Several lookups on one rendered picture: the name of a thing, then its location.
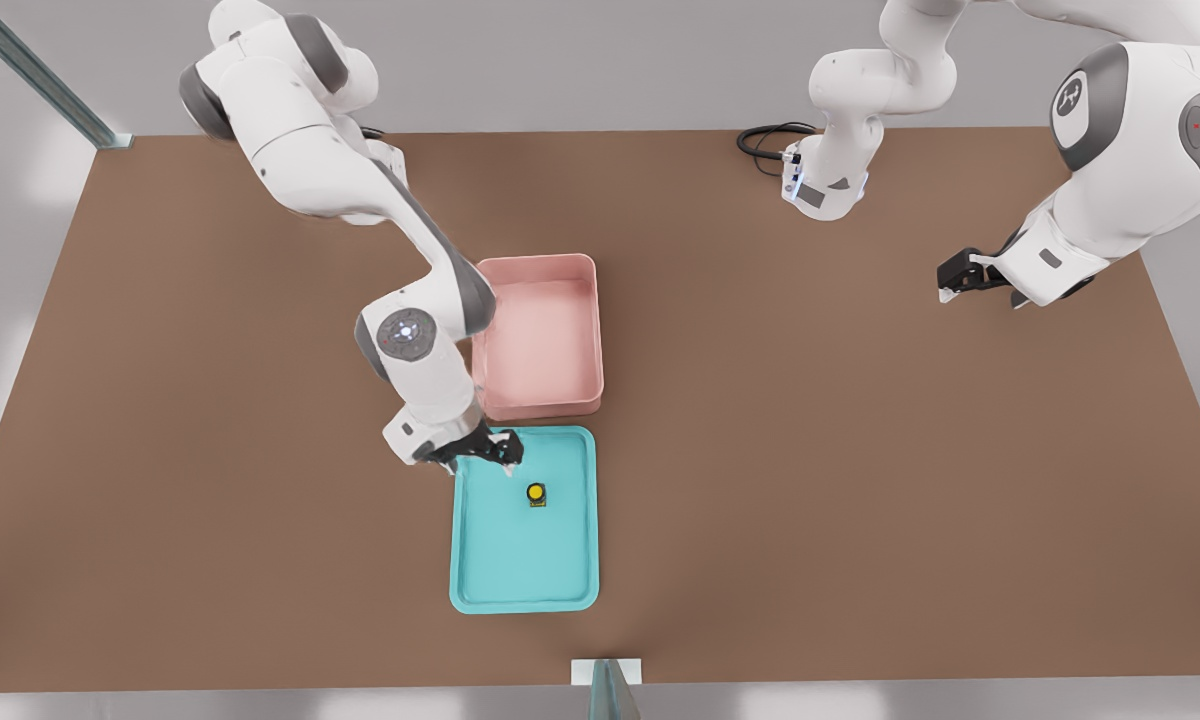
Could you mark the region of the pale blue-green tray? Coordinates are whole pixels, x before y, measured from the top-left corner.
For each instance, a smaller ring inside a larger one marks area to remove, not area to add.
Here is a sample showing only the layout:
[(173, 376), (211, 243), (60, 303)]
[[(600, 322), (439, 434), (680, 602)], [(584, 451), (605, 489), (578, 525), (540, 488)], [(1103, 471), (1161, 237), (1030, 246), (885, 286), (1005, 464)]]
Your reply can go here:
[[(523, 462), (460, 460), (455, 475), (450, 601), (463, 614), (574, 612), (600, 592), (596, 448), (577, 425), (521, 427)], [(532, 509), (528, 484), (548, 503)]]

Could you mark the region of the pink box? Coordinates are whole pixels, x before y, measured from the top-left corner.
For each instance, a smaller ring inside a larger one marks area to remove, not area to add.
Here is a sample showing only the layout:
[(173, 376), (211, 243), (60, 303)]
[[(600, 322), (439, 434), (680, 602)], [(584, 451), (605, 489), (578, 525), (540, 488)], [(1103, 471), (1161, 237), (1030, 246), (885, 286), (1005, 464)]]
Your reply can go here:
[(496, 421), (586, 416), (602, 402), (598, 269), (581, 252), (478, 263), (496, 316), (473, 338), (472, 374)]

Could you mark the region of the silver frame post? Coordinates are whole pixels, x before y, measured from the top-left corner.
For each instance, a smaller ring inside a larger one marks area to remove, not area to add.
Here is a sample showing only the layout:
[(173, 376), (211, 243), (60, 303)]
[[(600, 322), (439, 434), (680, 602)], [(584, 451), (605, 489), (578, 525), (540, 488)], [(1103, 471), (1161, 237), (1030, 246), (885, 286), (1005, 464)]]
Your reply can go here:
[(128, 149), (133, 136), (116, 133), (85, 102), (38, 59), (34, 50), (0, 19), (0, 59), (41, 96), (53, 110), (73, 126), (94, 149)]
[(571, 660), (571, 684), (588, 688), (587, 720), (642, 720), (631, 692), (642, 670), (641, 659)]

